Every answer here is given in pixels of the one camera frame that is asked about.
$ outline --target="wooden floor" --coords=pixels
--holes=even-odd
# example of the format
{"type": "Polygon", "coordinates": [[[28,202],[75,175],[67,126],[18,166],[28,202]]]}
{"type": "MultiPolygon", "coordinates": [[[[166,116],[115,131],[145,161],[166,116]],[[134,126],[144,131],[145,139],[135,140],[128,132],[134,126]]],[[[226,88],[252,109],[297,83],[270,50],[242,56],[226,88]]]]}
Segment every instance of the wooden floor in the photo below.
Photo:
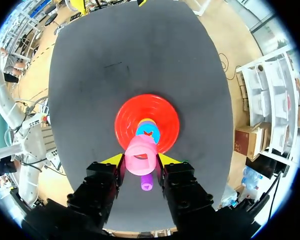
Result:
{"type": "MultiPolygon", "coordinates": [[[[55,21],[59,24],[63,23],[74,14],[75,12],[62,7],[58,10],[55,21]]],[[[227,78],[231,79],[234,76],[236,66],[244,65],[261,56],[258,45],[244,22],[223,0],[212,0],[204,15],[198,19],[206,28],[217,51],[228,58],[227,78]]],[[[50,63],[57,38],[54,35],[56,27],[55,24],[50,24],[45,28],[40,39],[39,49],[32,58],[29,70],[13,90],[12,95],[15,98],[36,100],[48,94],[50,63]]],[[[221,61],[226,61],[224,56],[220,58],[221,61]]],[[[243,100],[237,79],[234,78],[227,82],[231,95],[234,127],[245,125],[249,121],[249,116],[243,111],[243,100]]],[[[246,158],[243,155],[233,152],[228,177],[230,186],[236,188],[241,185],[245,162],[246,158]]],[[[50,198],[66,205],[66,196],[72,192],[66,176],[54,173],[49,169],[42,170],[39,177],[39,196],[42,199],[50,198]]]]}

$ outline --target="red plate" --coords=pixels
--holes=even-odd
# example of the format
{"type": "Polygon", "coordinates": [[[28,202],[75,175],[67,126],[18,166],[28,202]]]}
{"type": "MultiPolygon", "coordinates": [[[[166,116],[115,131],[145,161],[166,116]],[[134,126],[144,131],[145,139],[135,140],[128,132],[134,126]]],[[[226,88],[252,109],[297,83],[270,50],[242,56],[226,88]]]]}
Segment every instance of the red plate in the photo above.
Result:
{"type": "Polygon", "coordinates": [[[123,104],[114,121],[116,139],[126,150],[131,139],[136,135],[138,123],[147,118],[155,121],[160,131],[157,150],[158,153],[164,154],[175,144],[180,123],[174,107],[157,95],[138,95],[123,104]]]}

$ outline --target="shelf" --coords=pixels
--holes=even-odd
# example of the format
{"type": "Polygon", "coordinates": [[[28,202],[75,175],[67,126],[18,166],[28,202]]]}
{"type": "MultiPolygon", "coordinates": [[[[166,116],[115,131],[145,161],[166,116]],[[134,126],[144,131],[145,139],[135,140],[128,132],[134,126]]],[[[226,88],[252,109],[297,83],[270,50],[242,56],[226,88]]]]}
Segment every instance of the shelf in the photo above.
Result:
{"type": "Polygon", "coordinates": [[[236,70],[237,73],[243,74],[249,103],[250,125],[254,126],[259,122],[271,123],[268,151],[262,154],[283,163],[292,161],[298,136],[299,92],[295,78],[298,78],[297,75],[300,73],[294,72],[288,56],[294,48],[293,45],[284,46],[236,70]],[[261,92],[263,95],[268,92],[268,95],[262,97],[264,101],[262,106],[259,96],[261,92]],[[267,115],[263,111],[267,102],[270,102],[270,114],[263,117],[260,114],[267,115]]]}
{"type": "MultiPolygon", "coordinates": [[[[255,73],[255,71],[251,69],[242,70],[243,78],[248,79],[255,73]]],[[[253,96],[256,96],[261,93],[261,89],[252,89],[250,87],[250,83],[245,81],[246,92],[248,95],[248,103],[249,103],[249,114],[250,114],[250,125],[254,126],[260,122],[270,122],[270,117],[267,116],[266,119],[263,115],[256,114],[254,111],[255,106],[252,103],[253,96]]]]}

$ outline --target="black table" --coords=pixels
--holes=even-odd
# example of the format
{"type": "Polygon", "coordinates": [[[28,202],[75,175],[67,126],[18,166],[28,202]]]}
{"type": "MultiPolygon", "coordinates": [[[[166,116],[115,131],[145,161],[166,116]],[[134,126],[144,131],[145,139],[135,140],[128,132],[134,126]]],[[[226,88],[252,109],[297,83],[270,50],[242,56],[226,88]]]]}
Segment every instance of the black table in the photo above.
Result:
{"type": "MultiPolygon", "coordinates": [[[[179,114],[180,134],[166,154],[188,160],[204,189],[220,203],[233,150],[233,116],[226,76],[203,25],[178,1],[107,7],[64,27],[49,76],[51,125],[61,163],[74,190],[86,167],[124,150],[114,132],[128,99],[160,95],[179,114]]],[[[126,172],[108,223],[118,231],[173,227],[158,185],[143,191],[126,172]]]]}

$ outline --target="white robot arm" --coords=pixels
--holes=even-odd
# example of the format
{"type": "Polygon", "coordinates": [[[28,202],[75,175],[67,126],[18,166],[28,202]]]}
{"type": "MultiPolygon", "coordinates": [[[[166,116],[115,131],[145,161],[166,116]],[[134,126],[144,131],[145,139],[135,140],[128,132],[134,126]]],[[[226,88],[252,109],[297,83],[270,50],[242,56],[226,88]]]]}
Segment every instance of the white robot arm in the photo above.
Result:
{"type": "Polygon", "coordinates": [[[9,127],[15,131],[12,146],[0,148],[0,159],[14,155],[23,155],[20,168],[18,188],[19,195],[29,206],[38,198],[38,180],[40,169],[49,161],[46,158],[46,147],[40,123],[45,113],[37,113],[30,118],[23,113],[8,92],[5,77],[0,69],[0,114],[9,127]]]}

